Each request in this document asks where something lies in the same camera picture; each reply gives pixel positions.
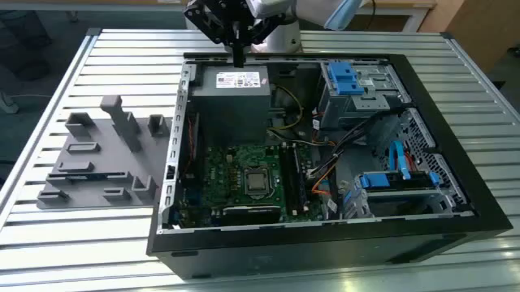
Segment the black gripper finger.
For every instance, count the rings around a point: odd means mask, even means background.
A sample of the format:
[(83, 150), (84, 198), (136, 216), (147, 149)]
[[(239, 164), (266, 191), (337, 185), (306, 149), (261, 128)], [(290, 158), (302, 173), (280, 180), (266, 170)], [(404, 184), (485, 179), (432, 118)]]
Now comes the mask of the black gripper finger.
[(254, 21), (253, 16), (239, 21), (239, 68), (245, 64), (247, 47), (259, 44), (272, 34), (281, 24), (281, 14), (258, 19), (257, 24), (254, 24)]
[(201, 32), (209, 37), (215, 44), (223, 44), (227, 51), (231, 53), (233, 65), (239, 67), (239, 42), (235, 37), (233, 23), (222, 23), (211, 14), (210, 11), (202, 11), (201, 8), (190, 8), (190, 2), (183, 11), (186, 18)]

